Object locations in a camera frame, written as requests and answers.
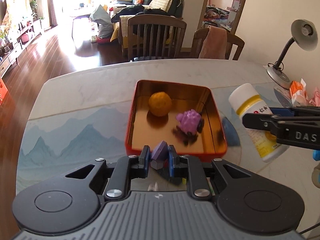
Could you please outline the purple crystal block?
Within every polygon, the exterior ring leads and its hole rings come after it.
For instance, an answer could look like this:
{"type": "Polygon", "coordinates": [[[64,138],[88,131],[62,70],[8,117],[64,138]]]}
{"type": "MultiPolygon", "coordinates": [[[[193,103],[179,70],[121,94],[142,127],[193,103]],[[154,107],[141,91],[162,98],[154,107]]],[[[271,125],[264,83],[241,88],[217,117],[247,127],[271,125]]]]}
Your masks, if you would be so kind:
{"type": "Polygon", "coordinates": [[[168,144],[161,141],[151,153],[150,165],[155,170],[163,168],[165,161],[168,158],[168,144]]]}

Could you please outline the white yellow pill bottle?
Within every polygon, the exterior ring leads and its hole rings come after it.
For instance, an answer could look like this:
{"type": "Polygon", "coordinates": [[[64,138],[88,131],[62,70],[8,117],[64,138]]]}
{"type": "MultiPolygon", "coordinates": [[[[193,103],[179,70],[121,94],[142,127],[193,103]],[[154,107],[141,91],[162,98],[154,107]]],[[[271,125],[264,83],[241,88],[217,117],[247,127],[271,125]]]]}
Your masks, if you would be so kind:
{"type": "Polygon", "coordinates": [[[271,134],[273,113],[250,83],[236,88],[228,100],[247,129],[262,161],[272,161],[289,148],[278,143],[276,136],[271,134]]]}

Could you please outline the purple sheep toy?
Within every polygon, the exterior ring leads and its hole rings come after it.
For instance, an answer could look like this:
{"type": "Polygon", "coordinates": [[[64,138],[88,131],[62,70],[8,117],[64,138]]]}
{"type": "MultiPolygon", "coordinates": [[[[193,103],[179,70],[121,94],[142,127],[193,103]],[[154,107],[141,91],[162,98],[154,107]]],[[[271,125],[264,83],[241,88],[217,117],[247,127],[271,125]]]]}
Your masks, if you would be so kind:
{"type": "Polygon", "coordinates": [[[194,109],[178,113],[175,118],[178,125],[172,129],[172,133],[185,146],[193,144],[197,140],[198,134],[202,133],[204,118],[194,109]]]}

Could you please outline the orange mandarin fruit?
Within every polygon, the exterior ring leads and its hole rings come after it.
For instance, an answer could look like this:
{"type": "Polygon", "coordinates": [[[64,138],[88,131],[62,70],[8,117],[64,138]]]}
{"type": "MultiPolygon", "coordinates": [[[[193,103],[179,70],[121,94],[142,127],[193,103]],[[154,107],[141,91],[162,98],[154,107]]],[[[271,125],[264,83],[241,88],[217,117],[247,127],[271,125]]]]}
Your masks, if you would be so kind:
{"type": "Polygon", "coordinates": [[[157,117],[166,116],[172,107],[172,99],[165,92],[153,93],[148,101],[150,112],[157,117]]]}

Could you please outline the orange white snack packet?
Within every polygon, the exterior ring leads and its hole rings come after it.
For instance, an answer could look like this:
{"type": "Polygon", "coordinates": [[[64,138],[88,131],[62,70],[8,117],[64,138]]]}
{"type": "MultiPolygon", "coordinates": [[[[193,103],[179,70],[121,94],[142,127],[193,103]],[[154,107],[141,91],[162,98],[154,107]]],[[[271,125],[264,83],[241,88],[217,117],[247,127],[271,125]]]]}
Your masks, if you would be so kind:
{"type": "Polygon", "coordinates": [[[303,79],[301,79],[300,82],[292,81],[289,91],[291,96],[291,102],[294,107],[306,106],[308,104],[306,82],[303,79]]]}

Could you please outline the red square metal tin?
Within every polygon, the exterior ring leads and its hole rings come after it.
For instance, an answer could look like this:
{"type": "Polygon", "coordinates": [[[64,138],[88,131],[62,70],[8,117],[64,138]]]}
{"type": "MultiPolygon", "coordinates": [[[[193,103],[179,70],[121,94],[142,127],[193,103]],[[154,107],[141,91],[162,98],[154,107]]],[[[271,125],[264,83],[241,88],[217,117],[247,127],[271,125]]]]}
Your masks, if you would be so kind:
{"type": "Polygon", "coordinates": [[[225,133],[209,88],[164,81],[137,82],[127,124],[126,152],[139,155],[145,145],[154,149],[161,141],[174,145],[178,154],[193,155],[205,162],[226,154],[225,133]],[[161,117],[153,115],[148,106],[149,98],[157,92],[165,92],[172,101],[169,113],[161,117]],[[200,114],[204,126],[195,139],[189,140],[178,131],[176,115],[192,109],[200,114]]]}

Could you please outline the pink towel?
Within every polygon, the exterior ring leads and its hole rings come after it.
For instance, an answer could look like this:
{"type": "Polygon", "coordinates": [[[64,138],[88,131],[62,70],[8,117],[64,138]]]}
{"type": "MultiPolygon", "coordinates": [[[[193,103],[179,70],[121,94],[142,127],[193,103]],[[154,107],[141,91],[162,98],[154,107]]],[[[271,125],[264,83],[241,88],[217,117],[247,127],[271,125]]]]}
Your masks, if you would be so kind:
{"type": "Polygon", "coordinates": [[[209,26],[208,30],[199,59],[224,60],[227,47],[227,31],[214,26],[209,26]]]}

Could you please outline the wooden chair with towel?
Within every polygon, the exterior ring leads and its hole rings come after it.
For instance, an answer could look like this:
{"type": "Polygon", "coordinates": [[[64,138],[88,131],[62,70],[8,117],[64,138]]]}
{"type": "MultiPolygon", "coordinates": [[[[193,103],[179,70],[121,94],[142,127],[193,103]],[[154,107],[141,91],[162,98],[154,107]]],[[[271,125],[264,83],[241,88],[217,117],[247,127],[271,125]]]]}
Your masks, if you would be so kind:
{"type": "MultiPolygon", "coordinates": [[[[208,34],[208,31],[209,31],[208,28],[202,28],[195,31],[192,46],[191,46],[191,51],[189,54],[190,58],[199,59],[199,54],[200,54],[204,39],[208,34]]],[[[233,55],[232,60],[238,61],[241,55],[241,52],[245,46],[245,42],[238,36],[227,32],[227,47],[226,47],[225,60],[230,59],[231,51],[234,46],[236,46],[236,51],[233,55]]]]}

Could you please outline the wooden dining chair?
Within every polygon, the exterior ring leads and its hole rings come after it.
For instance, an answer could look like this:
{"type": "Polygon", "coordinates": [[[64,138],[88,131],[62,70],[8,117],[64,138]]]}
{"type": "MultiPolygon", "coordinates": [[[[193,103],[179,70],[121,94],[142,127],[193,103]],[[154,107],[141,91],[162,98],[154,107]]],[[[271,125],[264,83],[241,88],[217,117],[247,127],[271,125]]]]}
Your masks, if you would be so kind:
{"type": "Polygon", "coordinates": [[[129,61],[176,59],[179,57],[187,24],[178,18],[141,14],[127,21],[129,61]]]}

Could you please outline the orange gift box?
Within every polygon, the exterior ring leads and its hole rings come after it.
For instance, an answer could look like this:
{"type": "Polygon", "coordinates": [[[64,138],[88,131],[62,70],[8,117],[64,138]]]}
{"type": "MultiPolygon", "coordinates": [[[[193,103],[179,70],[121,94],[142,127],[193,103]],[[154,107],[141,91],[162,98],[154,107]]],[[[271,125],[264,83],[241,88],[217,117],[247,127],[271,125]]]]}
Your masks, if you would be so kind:
{"type": "Polygon", "coordinates": [[[0,105],[2,104],[7,92],[8,92],[8,89],[4,84],[4,81],[0,78],[0,105]]]}

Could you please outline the light blue bag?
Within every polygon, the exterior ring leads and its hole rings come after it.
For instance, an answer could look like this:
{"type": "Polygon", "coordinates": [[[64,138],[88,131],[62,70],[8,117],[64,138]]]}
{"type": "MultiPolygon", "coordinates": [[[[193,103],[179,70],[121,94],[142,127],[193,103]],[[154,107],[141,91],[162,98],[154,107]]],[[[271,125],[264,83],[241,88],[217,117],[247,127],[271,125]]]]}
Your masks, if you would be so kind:
{"type": "Polygon", "coordinates": [[[112,36],[113,24],[110,15],[101,5],[90,14],[89,18],[98,25],[99,38],[110,38],[112,36]]]}

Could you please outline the wooden tv console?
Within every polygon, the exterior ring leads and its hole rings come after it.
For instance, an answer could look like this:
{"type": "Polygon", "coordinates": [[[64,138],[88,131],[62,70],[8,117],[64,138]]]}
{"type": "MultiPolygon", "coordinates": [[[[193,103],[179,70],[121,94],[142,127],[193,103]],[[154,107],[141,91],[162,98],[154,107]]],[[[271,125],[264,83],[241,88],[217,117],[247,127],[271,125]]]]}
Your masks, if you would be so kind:
{"type": "Polygon", "coordinates": [[[22,28],[12,42],[1,48],[1,52],[3,52],[1,55],[1,77],[6,74],[12,65],[18,64],[18,57],[21,53],[27,49],[35,38],[42,34],[42,20],[35,20],[22,28]]]}

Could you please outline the dark green sofa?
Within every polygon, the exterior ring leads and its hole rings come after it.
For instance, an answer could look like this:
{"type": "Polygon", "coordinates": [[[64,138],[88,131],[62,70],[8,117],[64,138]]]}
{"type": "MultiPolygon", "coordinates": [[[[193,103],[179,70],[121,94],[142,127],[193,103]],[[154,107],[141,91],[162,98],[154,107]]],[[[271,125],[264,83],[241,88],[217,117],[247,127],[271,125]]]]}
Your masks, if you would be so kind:
{"type": "MultiPolygon", "coordinates": [[[[114,13],[121,9],[136,5],[138,0],[115,0],[111,5],[114,13]]],[[[162,9],[170,16],[181,18],[183,13],[183,0],[143,0],[142,6],[145,9],[162,9]]]]}

